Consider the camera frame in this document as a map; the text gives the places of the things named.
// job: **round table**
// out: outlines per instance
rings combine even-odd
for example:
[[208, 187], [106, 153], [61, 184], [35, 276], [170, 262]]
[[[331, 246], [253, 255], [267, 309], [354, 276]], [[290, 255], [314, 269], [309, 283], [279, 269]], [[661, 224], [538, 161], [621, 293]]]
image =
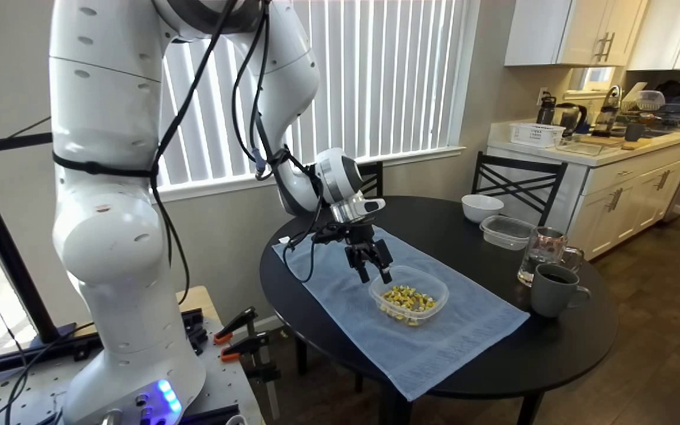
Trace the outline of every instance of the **round table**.
[[[527, 309], [529, 290], [515, 276], [522, 250], [503, 250], [486, 243], [479, 227], [463, 217], [460, 203], [434, 198], [385, 201], [387, 208], [375, 217], [378, 227], [458, 269], [498, 298]], [[408, 423], [408, 401], [385, 385], [385, 375], [338, 328], [312, 293], [295, 281], [279, 255], [274, 255], [272, 243], [298, 229], [298, 220], [288, 222], [262, 253], [260, 279], [269, 305], [307, 345], [383, 383], [380, 423]], [[517, 423], [534, 423], [545, 390], [588, 373], [614, 345], [614, 305], [607, 295], [604, 279], [590, 264], [581, 264], [578, 276], [593, 293], [590, 302], [567, 309], [560, 319], [531, 316], [512, 335], [482, 352], [427, 394], [468, 399], [524, 397]]]

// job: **blue cloth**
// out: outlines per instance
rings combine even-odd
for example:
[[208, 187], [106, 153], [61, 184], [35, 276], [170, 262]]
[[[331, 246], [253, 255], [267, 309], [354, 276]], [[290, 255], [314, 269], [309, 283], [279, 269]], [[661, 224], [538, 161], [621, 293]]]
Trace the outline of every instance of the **blue cloth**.
[[[420, 269], [449, 286], [449, 302], [418, 328], [392, 321], [373, 302], [368, 286], [347, 267], [345, 246], [314, 246], [314, 274], [305, 283], [347, 338], [390, 378], [408, 399], [418, 399], [444, 378], [463, 368], [479, 352], [510, 335], [529, 314], [484, 290], [468, 276], [420, 253], [385, 229], [392, 262]], [[309, 274], [312, 238], [307, 236], [286, 255], [298, 279]]]

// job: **glass bowl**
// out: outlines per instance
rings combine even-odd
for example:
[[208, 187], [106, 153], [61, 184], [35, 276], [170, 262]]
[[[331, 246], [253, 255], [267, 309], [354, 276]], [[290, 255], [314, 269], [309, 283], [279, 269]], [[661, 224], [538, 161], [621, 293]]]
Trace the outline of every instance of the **glass bowl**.
[[392, 264], [390, 276], [390, 283], [373, 279], [368, 293], [387, 316], [406, 326], [425, 323], [449, 302], [449, 286], [425, 272]]
[[524, 250], [534, 234], [529, 222], [491, 215], [482, 222], [484, 241], [505, 250]]

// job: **white bowl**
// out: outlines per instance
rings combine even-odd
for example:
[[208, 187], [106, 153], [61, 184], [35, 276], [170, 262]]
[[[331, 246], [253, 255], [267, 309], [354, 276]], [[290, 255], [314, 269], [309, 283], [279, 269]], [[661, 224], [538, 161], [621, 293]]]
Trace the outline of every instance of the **white bowl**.
[[489, 215], [501, 213], [505, 203], [501, 198], [493, 198], [493, 196], [468, 194], [468, 196], [460, 198], [460, 205], [463, 205], [463, 215], [470, 222], [482, 222]]

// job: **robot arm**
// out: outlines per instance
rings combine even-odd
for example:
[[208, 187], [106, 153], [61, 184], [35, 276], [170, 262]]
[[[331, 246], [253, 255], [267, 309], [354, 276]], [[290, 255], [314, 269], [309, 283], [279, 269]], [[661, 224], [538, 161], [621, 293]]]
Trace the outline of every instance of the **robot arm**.
[[161, 64], [170, 40], [229, 31], [248, 45], [269, 12], [260, 135], [283, 205], [331, 210], [319, 241], [347, 241], [349, 260], [390, 264], [373, 241], [357, 168], [342, 153], [298, 168], [281, 139], [316, 92], [316, 68], [288, 0], [57, 0], [50, 92], [57, 163], [54, 250], [92, 312], [104, 352], [71, 383], [64, 423], [177, 423], [205, 380], [175, 302], [165, 222], [149, 182], [158, 158]]
[[[201, 28], [187, 24], [194, 14], [182, 9], [179, 0], [158, 0], [158, 5], [158, 9], [165, 12], [163, 17], [175, 21], [184, 35], [201, 38]], [[390, 253], [383, 241], [373, 241], [368, 220], [368, 215], [385, 208], [385, 201], [361, 196], [357, 163], [342, 156], [342, 149], [328, 149], [316, 156], [312, 168], [305, 168], [290, 158], [290, 151], [283, 146], [286, 128], [316, 94], [319, 71], [293, 5], [288, 0], [272, 0], [264, 9], [257, 5], [260, 2], [246, 2], [234, 12], [236, 28], [229, 38], [243, 50], [257, 43], [253, 45], [255, 54], [248, 61], [248, 71], [262, 90], [257, 94], [257, 128], [283, 208], [290, 215], [319, 217], [305, 229], [314, 231], [314, 241], [345, 241], [347, 260], [359, 272], [361, 281], [368, 281], [366, 262], [373, 262], [387, 281]]]

